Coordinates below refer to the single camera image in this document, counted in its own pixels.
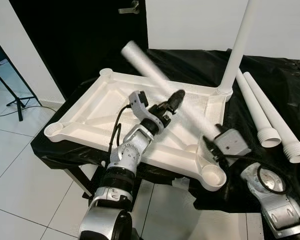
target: white cylindrical rod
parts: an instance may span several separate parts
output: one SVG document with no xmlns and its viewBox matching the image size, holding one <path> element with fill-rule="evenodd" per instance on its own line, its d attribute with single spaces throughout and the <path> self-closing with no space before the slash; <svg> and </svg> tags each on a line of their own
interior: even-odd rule
<svg viewBox="0 0 300 240">
<path fill-rule="evenodd" d="M 217 87 L 217 92 L 221 95 L 232 95 L 233 93 L 232 86 L 244 55 L 247 40 L 255 20 L 259 2 L 260 0 L 248 0 L 228 64 L 226 65 L 222 77 L 221 84 Z"/>
<path fill-rule="evenodd" d="M 271 125 L 278 131 L 282 140 L 284 154 L 291 163 L 300 163 L 300 141 L 291 131 L 285 120 L 280 116 L 251 74 L 245 72 L 243 75 Z"/>
<path fill-rule="evenodd" d="M 121 51 L 122 55 L 144 76 L 152 79 L 166 94 L 170 96 L 179 90 L 170 84 L 170 80 L 164 73 L 145 55 L 142 50 L 130 41 Z M 191 121 L 193 125 L 202 132 L 210 141 L 213 141 L 220 131 L 204 115 L 198 116 L 193 106 L 183 101 L 181 112 Z"/>
<path fill-rule="evenodd" d="M 271 126 L 240 69 L 237 71 L 236 81 L 240 87 L 256 129 L 258 130 L 257 137 L 261 146 L 264 148 L 272 148 L 279 145 L 281 143 L 281 138 L 277 130 Z"/>
</svg>

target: black plastic sheet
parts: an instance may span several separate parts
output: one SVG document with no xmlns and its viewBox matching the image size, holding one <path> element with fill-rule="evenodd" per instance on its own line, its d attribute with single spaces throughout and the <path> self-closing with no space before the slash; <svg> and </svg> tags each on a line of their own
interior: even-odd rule
<svg viewBox="0 0 300 240">
<path fill-rule="evenodd" d="M 203 50 L 149 50 L 154 63 L 172 80 L 188 84 L 217 87 L 223 77 L 231 51 Z M 119 54 L 110 56 L 102 67 L 115 72 L 138 75 L 138 72 Z M 249 71 L 271 100 L 278 112 L 300 140 L 300 60 L 244 56 L 240 65 L 242 72 Z M 57 111 L 48 124 L 58 121 L 67 110 L 90 87 L 95 79 L 84 82 Z M 236 128 L 252 149 L 253 158 L 267 164 L 285 177 L 290 190 L 300 204 L 300 163 L 289 163 L 279 145 L 262 148 L 257 139 L 257 130 L 244 98 L 235 82 L 233 96 L 226 104 L 223 125 Z M 66 169 L 83 164 L 101 165 L 109 158 L 107 152 L 70 141 L 51 142 L 43 130 L 32 141 L 34 153 L 52 169 Z M 238 160 L 231 166 L 227 183 L 217 192 L 205 190 L 197 180 L 191 179 L 189 192 L 196 197 L 197 209 L 222 210 L 229 213 L 260 212 L 258 201 L 250 194 L 247 184 L 239 177 L 248 161 Z M 158 167 L 141 164 L 137 177 L 153 183 L 171 184 L 180 174 Z"/>
</svg>

